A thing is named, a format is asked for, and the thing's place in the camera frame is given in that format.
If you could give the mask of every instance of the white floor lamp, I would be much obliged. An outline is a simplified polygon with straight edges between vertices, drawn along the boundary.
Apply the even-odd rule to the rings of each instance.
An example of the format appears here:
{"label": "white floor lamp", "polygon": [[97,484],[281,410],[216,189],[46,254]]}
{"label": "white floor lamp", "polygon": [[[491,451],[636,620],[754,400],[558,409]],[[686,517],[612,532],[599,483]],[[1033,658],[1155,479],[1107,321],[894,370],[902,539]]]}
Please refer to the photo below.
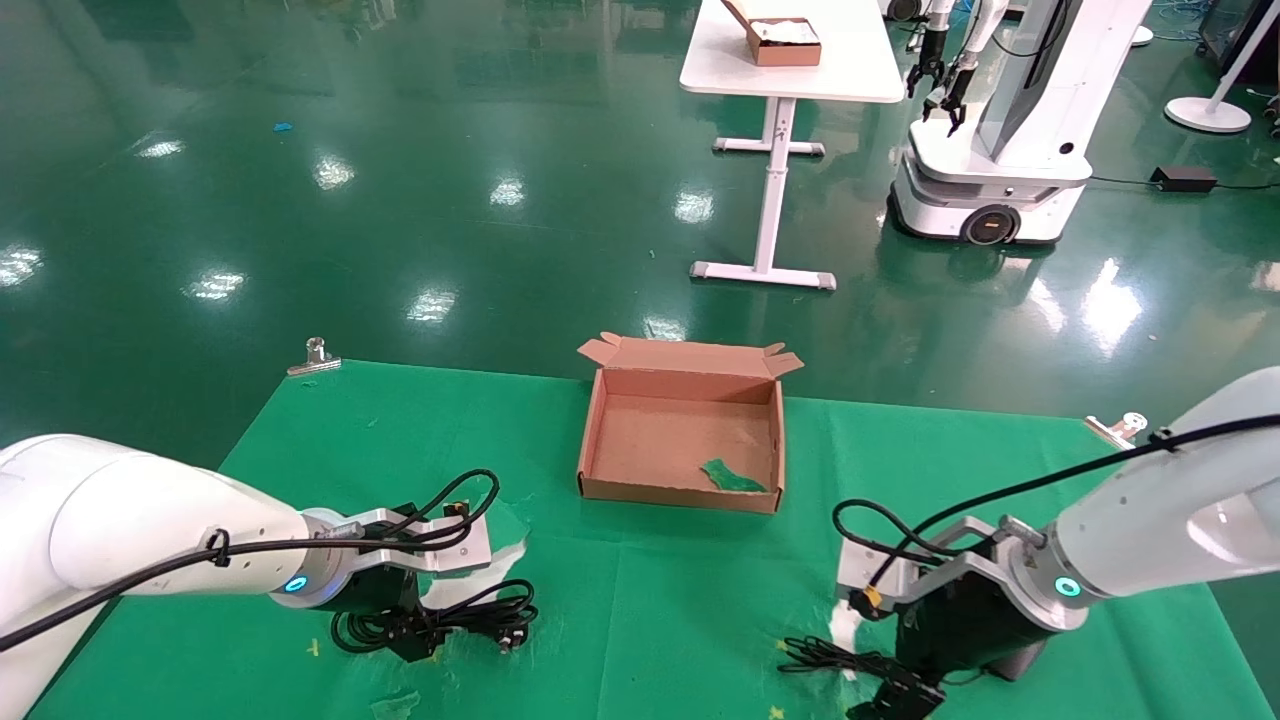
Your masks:
{"label": "white floor lamp", "polygon": [[1271,32],[1271,26],[1275,23],[1277,14],[1280,14],[1280,0],[1272,0],[1271,6],[1262,15],[1262,22],[1258,23],[1258,27],[1253,28],[1253,35],[1244,42],[1240,54],[1236,55],[1235,61],[1231,63],[1226,74],[1222,76],[1222,82],[1217,83],[1217,90],[1212,97],[1178,97],[1170,100],[1165,105],[1165,115],[1180,126],[1204,132],[1230,133],[1240,132],[1249,127],[1249,113],[1230,102],[1222,102],[1222,97],[1235,85],[1235,78],[1240,76],[1240,70],[1249,63],[1249,58],[1258,49],[1262,37],[1267,32]]}

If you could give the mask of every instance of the cardboard box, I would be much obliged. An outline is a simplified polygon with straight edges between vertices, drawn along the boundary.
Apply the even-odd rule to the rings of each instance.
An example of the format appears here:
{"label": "cardboard box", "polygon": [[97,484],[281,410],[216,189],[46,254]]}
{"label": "cardboard box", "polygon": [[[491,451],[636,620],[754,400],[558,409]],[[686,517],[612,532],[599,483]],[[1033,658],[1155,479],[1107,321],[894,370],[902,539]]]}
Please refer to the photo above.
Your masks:
{"label": "cardboard box", "polygon": [[[736,347],[602,333],[577,464],[582,497],[773,514],[786,486],[782,343]],[[763,492],[721,489],[703,466],[722,460]]]}
{"label": "cardboard box", "polygon": [[[785,65],[817,65],[822,60],[822,41],[818,33],[809,24],[806,18],[800,17],[753,17],[745,0],[722,0],[728,12],[733,14],[742,29],[746,31],[746,44],[751,49],[751,59],[762,67]],[[800,23],[809,28],[813,42],[773,42],[760,36],[756,23]]]}

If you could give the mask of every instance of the table leg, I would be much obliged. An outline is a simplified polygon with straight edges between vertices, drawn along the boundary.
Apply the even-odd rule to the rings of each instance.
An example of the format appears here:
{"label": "table leg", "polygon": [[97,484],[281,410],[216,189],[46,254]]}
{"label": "table leg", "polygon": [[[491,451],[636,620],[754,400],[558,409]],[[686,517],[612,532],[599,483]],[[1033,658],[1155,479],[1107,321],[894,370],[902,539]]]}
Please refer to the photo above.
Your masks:
{"label": "table leg", "polygon": [[836,290],[836,275],[806,270],[782,270],[773,266],[773,251],[778,245],[778,220],[782,218],[782,192],[787,182],[787,155],[791,145],[791,123],[795,119],[795,97],[780,97],[774,119],[765,122],[773,127],[769,149],[769,168],[764,178],[764,200],[760,208],[760,231],[755,238],[755,263],[728,265],[724,263],[694,263],[690,274],[695,278],[722,278],[778,284],[797,284]]}
{"label": "table leg", "polygon": [[[717,137],[716,143],[712,147],[716,150],[769,152],[773,150],[773,131],[777,115],[778,99],[768,97],[764,101],[764,132],[760,135],[760,140],[749,140],[744,137]],[[820,158],[827,154],[827,149],[820,142],[790,142],[788,149],[791,152],[799,152],[800,155],[817,155]]]}

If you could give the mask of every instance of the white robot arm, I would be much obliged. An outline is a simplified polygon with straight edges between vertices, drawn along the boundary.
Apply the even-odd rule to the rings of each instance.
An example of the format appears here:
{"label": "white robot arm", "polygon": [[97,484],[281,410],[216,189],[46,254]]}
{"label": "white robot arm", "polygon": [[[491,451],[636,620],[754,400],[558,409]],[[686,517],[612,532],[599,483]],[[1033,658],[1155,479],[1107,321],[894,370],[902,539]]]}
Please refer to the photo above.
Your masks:
{"label": "white robot arm", "polygon": [[[970,507],[1117,462],[1041,529],[1007,515],[995,528],[966,516],[920,537]],[[952,671],[1015,680],[1050,638],[1079,628],[1105,600],[1280,571],[1277,462],[1280,368],[1270,368],[1213,393],[1147,445],[986,493],[915,528],[869,500],[841,502],[840,592],[864,618],[902,619],[892,671],[850,717],[923,720],[946,698],[941,683]],[[849,507],[882,514],[906,539],[891,547],[855,536],[840,519]],[[965,538],[977,542],[957,547]],[[906,551],[911,543],[923,550]],[[858,664],[851,653],[844,661]]]}
{"label": "white robot arm", "polygon": [[933,88],[924,99],[924,119],[934,108],[946,110],[951,118],[951,133],[965,122],[964,96],[978,68],[978,55],[1000,27],[1000,20],[1009,9],[1009,0],[975,0],[968,22],[964,47],[943,74],[942,49],[955,0],[933,0],[928,8],[928,23],[924,29],[924,42],[920,46],[920,59],[906,76],[908,95],[915,95],[915,86],[925,76],[933,78]]}
{"label": "white robot arm", "polygon": [[[448,506],[447,516],[424,521],[477,474],[493,489],[474,514]],[[218,473],[86,437],[44,436],[0,450],[0,720],[26,715],[123,585],[125,594],[261,593],[339,612],[399,607],[397,620],[412,632],[417,573],[489,564],[484,510],[497,489],[492,473],[479,470],[422,510],[401,509],[408,515],[379,509],[346,518],[300,512]],[[348,584],[357,574],[378,582]],[[433,629],[428,639],[443,635]],[[434,644],[392,650],[415,660]]]}

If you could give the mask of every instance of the green cloth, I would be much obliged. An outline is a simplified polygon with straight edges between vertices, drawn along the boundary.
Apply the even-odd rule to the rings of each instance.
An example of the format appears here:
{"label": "green cloth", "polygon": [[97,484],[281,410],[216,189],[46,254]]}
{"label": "green cloth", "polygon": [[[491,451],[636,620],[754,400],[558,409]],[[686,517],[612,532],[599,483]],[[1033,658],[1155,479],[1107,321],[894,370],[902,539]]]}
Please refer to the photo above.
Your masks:
{"label": "green cloth", "polygon": [[723,460],[717,457],[703,465],[703,471],[716,483],[716,487],[735,492],[764,492],[764,486],[751,478],[739,475],[728,469]]}
{"label": "green cloth", "polygon": [[[1070,419],[791,398],[777,515],[659,507],[579,497],[588,384],[351,361],[307,382],[284,380],[221,470],[296,507],[355,512],[492,468],[529,530],[511,574],[538,588],[529,644],[503,656],[454,634],[436,661],[406,665],[346,655],[329,615],[262,597],[133,597],[32,720],[383,720],[389,707],[412,720],[840,720],[869,682],[774,671],[781,638],[827,634],[831,507],[870,497],[914,521],[1107,450]],[[982,514],[1043,523],[1098,479]],[[874,516],[846,518],[897,539]],[[859,648],[891,637],[865,623]],[[936,720],[1271,717],[1203,585],[1103,603],[1016,684],[948,694]]]}

